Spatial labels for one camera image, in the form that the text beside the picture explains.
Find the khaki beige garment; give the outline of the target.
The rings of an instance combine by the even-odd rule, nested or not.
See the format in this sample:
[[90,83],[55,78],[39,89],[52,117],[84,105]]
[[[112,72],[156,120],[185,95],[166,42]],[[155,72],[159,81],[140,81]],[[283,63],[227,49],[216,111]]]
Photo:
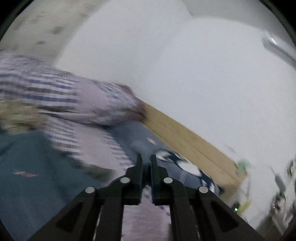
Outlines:
[[41,129],[46,118],[34,105],[19,100],[1,100],[1,131],[12,135]]

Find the wooden bed frame edge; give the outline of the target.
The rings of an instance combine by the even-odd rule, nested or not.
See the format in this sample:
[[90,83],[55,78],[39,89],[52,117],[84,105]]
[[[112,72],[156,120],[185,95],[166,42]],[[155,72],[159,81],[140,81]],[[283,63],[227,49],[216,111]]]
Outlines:
[[229,201],[246,178],[246,174],[236,173],[237,164],[199,135],[151,105],[145,103],[145,109],[147,117],[144,124],[169,148],[211,176],[225,190],[222,200]]

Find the black box with green light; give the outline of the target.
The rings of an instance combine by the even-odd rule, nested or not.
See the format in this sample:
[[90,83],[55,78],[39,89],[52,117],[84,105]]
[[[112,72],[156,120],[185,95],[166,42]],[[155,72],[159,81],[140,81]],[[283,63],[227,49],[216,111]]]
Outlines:
[[241,204],[240,202],[234,202],[231,206],[231,209],[233,210],[234,213],[236,213],[237,215],[240,215],[240,211],[241,211]]

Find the dark teal blue garment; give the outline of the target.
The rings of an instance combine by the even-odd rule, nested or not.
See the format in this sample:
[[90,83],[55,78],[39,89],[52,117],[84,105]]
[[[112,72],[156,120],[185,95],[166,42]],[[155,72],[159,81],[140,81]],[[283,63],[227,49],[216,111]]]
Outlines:
[[106,185],[39,131],[1,132],[1,221],[14,240],[27,240],[88,186]]

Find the navy blue cartoon pillow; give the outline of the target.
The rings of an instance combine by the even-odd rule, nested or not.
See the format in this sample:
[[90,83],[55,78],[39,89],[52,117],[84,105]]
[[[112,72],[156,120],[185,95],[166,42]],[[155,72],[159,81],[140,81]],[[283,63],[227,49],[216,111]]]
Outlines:
[[120,147],[135,164],[141,155],[142,163],[149,166],[151,155],[156,155],[158,165],[166,168],[168,175],[183,183],[184,186],[197,189],[205,186],[217,196],[224,189],[202,169],[165,145],[151,130],[138,121],[130,121],[115,126],[107,126],[105,130],[114,138]]

